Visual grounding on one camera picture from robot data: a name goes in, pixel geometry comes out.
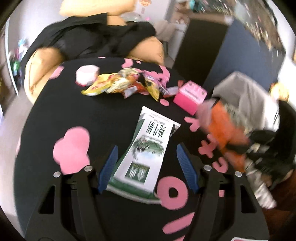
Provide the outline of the green white milk carton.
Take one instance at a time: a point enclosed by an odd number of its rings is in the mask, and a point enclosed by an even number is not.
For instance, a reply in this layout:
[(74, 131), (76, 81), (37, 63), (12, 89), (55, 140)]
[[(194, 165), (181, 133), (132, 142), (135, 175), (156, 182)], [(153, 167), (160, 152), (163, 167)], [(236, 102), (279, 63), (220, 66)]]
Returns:
[(116, 163), (106, 190), (136, 202), (160, 204), (155, 186), (169, 139), (180, 126), (143, 106), (132, 142)]

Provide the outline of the orange snack bag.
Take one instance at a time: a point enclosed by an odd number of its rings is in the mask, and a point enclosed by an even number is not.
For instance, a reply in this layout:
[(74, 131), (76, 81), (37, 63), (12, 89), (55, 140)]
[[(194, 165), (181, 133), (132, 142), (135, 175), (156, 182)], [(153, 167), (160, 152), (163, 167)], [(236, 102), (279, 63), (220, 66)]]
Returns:
[(201, 128), (216, 140), (219, 151), (233, 168), (244, 173), (245, 148), (250, 141), (231, 121), (222, 102), (217, 99), (204, 101), (197, 108), (196, 118)]

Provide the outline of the yellow wafer snack bag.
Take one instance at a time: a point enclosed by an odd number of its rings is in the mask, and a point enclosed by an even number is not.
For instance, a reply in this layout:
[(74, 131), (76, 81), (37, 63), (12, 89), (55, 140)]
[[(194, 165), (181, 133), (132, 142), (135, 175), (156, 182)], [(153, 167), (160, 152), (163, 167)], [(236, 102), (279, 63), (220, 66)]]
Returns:
[(113, 81), (118, 77), (119, 75), (117, 73), (101, 74), (90, 87), (86, 90), (82, 90), (81, 93), (85, 96), (97, 96), (104, 93), (111, 87)]

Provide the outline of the red foil snack wrapper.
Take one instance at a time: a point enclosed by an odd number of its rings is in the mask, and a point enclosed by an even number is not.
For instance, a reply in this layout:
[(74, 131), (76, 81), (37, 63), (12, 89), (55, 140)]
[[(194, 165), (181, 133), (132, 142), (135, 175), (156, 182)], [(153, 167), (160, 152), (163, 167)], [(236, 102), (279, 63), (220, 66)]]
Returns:
[(178, 92), (179, 92), (179, 87), (173, 86), (173, 87), (163, 89), (162, 96), (163, 98), (168, 98), (168, 97), (175, 96)]

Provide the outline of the orange snack wrapper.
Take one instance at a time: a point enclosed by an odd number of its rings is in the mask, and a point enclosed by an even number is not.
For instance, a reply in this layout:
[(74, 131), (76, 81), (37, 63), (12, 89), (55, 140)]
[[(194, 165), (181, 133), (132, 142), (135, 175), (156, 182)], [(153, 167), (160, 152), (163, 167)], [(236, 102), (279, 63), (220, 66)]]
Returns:
[(118, 73), (110, 75), (108, 81), (111, 85), (106, 93), (121, 93), (124, 98), (147, 90), (142, 76), (134, 68), (123, 68)]

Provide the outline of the pink tissue box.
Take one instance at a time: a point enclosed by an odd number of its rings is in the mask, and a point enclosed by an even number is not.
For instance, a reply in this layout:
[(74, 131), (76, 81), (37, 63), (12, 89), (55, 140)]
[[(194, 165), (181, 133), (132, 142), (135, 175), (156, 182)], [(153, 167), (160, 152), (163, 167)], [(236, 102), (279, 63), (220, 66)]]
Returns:
[(188, 81), (179, 88), (174, 103), (190, 115), (194, 115), (206, 96), (207, 91), (205, 89), (192, 81)]

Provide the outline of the pink chip snack bag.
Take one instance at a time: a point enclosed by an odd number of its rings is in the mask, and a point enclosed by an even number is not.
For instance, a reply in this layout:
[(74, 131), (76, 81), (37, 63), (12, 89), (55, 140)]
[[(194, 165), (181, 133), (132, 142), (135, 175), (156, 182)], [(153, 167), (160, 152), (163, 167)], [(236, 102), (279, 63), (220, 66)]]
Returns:
[(162, 84), (159, 77), (154, 77), (151, 72), (143, 71), (145, 87), (154, 100), (159, 101), (160, 96), (169, 96), (169, 91)]

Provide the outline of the small pink white box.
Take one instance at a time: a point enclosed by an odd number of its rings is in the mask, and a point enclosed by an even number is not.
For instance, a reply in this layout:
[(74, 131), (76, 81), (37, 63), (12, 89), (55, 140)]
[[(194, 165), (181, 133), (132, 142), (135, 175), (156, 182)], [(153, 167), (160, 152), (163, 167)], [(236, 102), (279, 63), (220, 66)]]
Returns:
[(84, 65), (76, 71), (76, 84), (80, 86), (92, 85), (98, 77), (100, 68), (96, 65)]

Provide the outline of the tan leather sofa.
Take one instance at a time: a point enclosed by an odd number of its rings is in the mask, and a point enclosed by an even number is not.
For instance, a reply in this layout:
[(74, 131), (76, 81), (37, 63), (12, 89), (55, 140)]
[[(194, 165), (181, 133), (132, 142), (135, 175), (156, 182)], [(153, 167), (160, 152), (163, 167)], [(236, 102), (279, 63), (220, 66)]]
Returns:
[[(135, 5), (135, 1), (62, 1), (59, 14), (66, 19), (71, 16), (88, 17), (106, 13), (108, 25), (127, 26), (129, 24), (121, 15), (131, 13)], [(125, 58), (163, 65), (163, 46), (155, 34), (141, 41)], [(54, 47), (39, 48), (32, 54), (22, 71), (25, 93), (31, 103), (36, 101), (48, 80), (59, 75), (60, 66), (65, 61), (69, 60)]]

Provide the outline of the blue chair back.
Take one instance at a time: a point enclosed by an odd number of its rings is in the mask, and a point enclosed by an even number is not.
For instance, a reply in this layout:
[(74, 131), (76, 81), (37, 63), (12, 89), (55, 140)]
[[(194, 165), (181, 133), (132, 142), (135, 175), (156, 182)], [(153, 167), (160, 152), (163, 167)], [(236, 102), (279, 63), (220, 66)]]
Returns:
[(240, 21), (234, 20), (228, 27), (203, 88), (211, 91), (231, 73), (239, 71), (269, 90), (271, 84), (278, 80), (285, 55), (284, 48), (269, 50)]

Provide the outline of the black clothing on sofa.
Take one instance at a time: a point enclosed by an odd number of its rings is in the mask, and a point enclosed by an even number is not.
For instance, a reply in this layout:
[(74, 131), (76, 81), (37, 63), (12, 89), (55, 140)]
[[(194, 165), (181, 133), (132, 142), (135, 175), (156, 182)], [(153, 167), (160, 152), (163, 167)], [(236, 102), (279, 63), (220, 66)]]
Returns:
[(123, 58), (141, 41), (155, 34), (149, 22), (110, 26), (106, 13), (71, 16), (44, 28), (22, 58), (21, 70), (25, 70), (30, 57), (39, 48), (54, 47), (66, 60), (99, 56)]

